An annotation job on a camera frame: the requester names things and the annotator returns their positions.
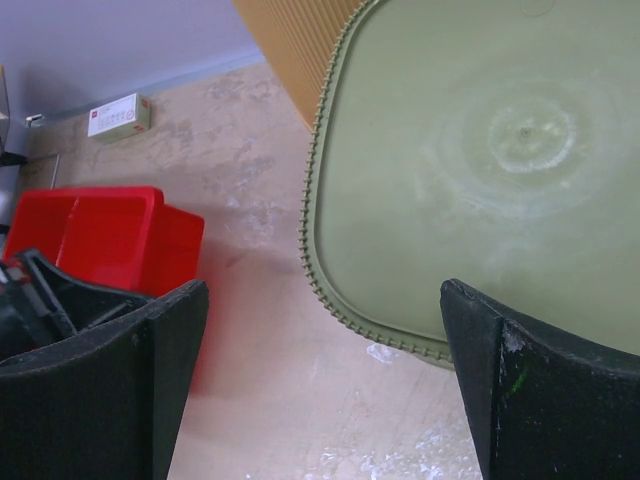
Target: small white box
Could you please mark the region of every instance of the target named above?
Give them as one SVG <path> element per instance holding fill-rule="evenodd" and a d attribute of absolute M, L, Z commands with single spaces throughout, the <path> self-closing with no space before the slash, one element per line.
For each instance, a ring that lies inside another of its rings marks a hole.
<path fill-rule="evenodd" d="M 151 107 L 138 93 L 89 112 L 89 137 L 111 143 L 149 130 Z"/>

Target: brown cardboard panel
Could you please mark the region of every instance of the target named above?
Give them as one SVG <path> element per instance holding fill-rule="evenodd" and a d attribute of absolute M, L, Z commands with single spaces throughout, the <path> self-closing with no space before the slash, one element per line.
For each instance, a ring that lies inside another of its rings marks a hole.
<path fill-rule="evenodd" d="M 234 0 L 262 53 L 310 126 L 333 46 L 361 0 Z"/>

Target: floor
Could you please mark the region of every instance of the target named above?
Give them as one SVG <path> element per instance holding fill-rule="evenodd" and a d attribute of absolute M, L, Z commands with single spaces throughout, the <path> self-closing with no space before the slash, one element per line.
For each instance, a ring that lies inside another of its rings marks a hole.
<path fill-rule="evenodd" d="M 454 373 L 348 331 L 307 285 L 310 134 L 269 67 L 150 98 L 147 133 L 101 146 L 82 116 L 37 130 L 31 156 L 62 155 L 58 186 L 156 185 L 206 220 L 211 309 L 169 479 L 481 478 Z"/>

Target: red plastic container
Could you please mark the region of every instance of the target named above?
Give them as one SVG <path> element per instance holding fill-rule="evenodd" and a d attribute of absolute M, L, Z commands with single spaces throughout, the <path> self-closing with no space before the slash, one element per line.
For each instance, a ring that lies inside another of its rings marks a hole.
<path fill-rule="evenodd" d="M 31 190 L 20 198 L 4 257 L 37 248 L 87 282 L 160 296 L 196 274 L 204 220 L 153 187 Z"/>

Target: white wall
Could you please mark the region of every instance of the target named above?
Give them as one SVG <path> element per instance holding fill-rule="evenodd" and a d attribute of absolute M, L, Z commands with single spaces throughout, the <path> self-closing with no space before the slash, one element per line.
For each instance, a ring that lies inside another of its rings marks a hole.
<path fill-rule="evenodd" d="M 79 112 L 259 55 L 231 0 L 9 0 L 0 15 L 0 63 L 18 120 Z"/>

